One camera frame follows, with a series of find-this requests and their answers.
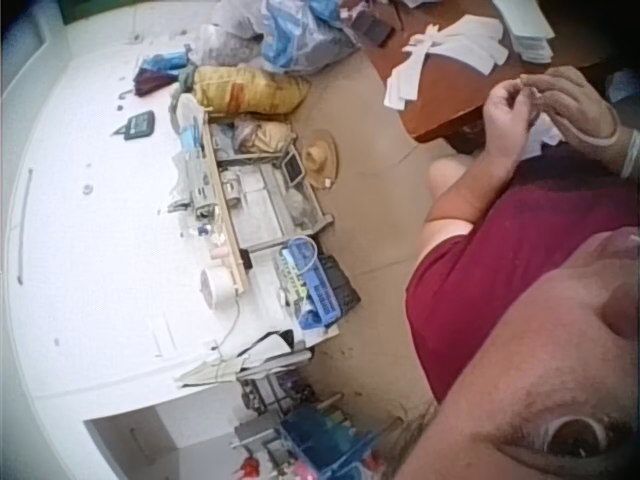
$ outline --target bracelet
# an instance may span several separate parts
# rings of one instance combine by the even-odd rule
[[[574,127],[571,123],[569,123],[569,121],[566,118],[558,116],[557,119],[565,127],[567,127],[568,130],[571,130],[571,133],[573,133],[576,137],[578,137],[583,142],[596,147],[610,147],[611,145],[616,143],[616,141],[618,140],[618,137],[620,136],[620,117],[618,117],[618,114],[616,113],[616,111],[608,103],[607,103],[607,107],[609,107],[609,111],[613,115],[613,119],[616,123],[616,129],[613,132],[613,135],[611,135],[609,138],[597,138],[597,137],[592,137],[590,135],[586,135],[582,133],[580,130],[578,130],[576,127]]]
[[[634,129],[627,147],[627,157],[624,160],[620,177],[629,178],[638,164],[638,153],[640,153],[640,133]]]

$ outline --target wooden desk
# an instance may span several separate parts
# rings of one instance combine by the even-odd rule
[[[603,43],[587,35],[571,15],[554,7],[554,3],[561,2],[542,1],[545,16],[556,33],[556,37],[550,41],[554,52],[553,64],[573,65],[587,70],[593,68],[600,72],[599,67],[607,59]],[[443,0],[442,3],[415,9],[400,4],[399,10],[404,31],[400,31],[393,7],[376,4],[375,14],[393,25],[396,31],[382,48],[368,46],[366,40],[362,39],[366,55],[385,84],[393,68],[407,58],[407,54],[402,53],[401,49],[409,38],[416,33],[424,33],[430,23],[440,25],[442,30],[465,13],[500,18],[491,0]],[[450,58],[438,55],[427,57],[422,70],[418,100],[407,102],[406,109],[399,112],[405,129],[416,142],[425,143],[439,137],[448,137],[462,127],[480,120],[482,105],[495,84],[516,78],[524,72],[541,72],[549,67],[522,62],[511,48],[506,29],[501,43],[509,48],[509,58],[504,65],[496,66],[488,76]]]

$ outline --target person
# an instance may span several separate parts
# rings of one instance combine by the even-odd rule
[[[519,161],[540,112],[568,144]],[[570,67],[497,85],[483,114],[484,151],[430,169],[406,313],[439,406],[394,478],[620,478],[638,431],[640,135]]]

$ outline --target tiled floor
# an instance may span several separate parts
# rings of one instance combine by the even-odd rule
[[[384,87],[363,53],[314,79],[294,125],[304,145],[317,128],[333,133],[340,166],[334,187],[319,193],[336,218],[322,237],[362,297],[320,345],[305,373],[322,394],[345,393],[357,423],[411,417],[431,401],[404,315],[404,288],[430,203],[427,169],[453,153],[444,141],[419,145],[382,105]]]

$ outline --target red shirt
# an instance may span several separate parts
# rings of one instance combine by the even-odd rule
[[[522,162],[469,235],[429,252],[407,287],[406,311],[438,402],[533,282],[592,235],[638,225],[636,188],[558,147]]]

